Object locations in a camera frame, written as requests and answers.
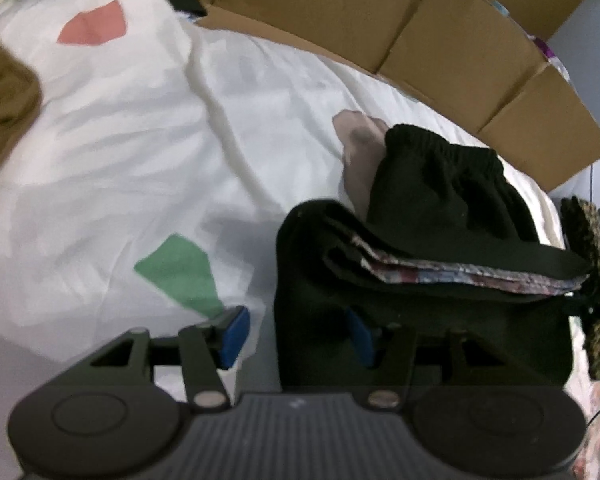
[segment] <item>elastic waistband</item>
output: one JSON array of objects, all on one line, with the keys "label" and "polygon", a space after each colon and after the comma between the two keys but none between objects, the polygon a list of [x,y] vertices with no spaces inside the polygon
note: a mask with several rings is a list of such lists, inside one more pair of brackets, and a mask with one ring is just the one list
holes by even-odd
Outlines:
[{"label": "elastic waistband", "polygon": [[421,155],[435,153],[459,171],[470,170],[488,178],[503,177],[504,168],[495,150],[451,144],[438,134],[413,124],[396,124],[386,133],[385,143],[388,156],[402,150]]}]

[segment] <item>red patch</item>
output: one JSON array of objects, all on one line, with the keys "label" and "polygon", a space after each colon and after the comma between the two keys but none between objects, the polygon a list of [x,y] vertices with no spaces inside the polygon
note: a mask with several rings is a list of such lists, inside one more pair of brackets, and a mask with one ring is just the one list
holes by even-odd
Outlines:
[{"label": "red patch", "polygon": [[125,13],[118,0],[88,12],[79,12],[62,28],[58,43],[101,45],[126,34]]}]

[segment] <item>cardboard box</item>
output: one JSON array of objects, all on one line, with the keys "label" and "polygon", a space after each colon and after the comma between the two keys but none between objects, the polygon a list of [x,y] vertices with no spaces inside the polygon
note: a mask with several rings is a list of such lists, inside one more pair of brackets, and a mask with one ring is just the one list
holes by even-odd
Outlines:
[{"label": "cardboard box", "polygon": [[200,23],[379,75],[552,190],[600,158],[600,128],[487,0],[205,0]]}]

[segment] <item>green paper piece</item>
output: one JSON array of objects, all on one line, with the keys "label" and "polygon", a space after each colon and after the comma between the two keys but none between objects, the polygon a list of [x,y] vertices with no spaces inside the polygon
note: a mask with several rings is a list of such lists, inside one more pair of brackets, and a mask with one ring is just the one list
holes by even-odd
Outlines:
[{"label": "green paper piece", "polygon": [[169,236],[134,270],[185,308],[207,317],[224,310],[205,251],[179,234]]}]

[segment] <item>white bed sheet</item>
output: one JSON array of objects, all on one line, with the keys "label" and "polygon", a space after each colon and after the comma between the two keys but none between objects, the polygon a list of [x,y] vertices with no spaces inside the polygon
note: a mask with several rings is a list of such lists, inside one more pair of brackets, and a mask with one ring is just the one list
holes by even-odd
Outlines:
[{"label": "white bed sheet", "polygon": [[[75,14],[110,1],[20,0],[0,13],[0,40],[44,93],[39,119],[0,171],[0,478],[18,474],[4,427],[19,398],[133,326],[157,336],[203,320],[133,270],[174,232],[207,252],[223,303],[253,314],[240,364],[256,344],[257,354],[245,386],[277,387],[275,236],[299,202],[348,203],[331,123],[339,111],[483,145],[374,78],[196,27],[166,0],[119,0],[127,34],[117,40],[56,43]],[[563,247],[554,204],[504,167],[542,243]],[[582,352],[575,363],[570,391],[586,403]],[[235,369],[224,379],[233,390]],[[177,375],[160,384],[178,395]]]}]

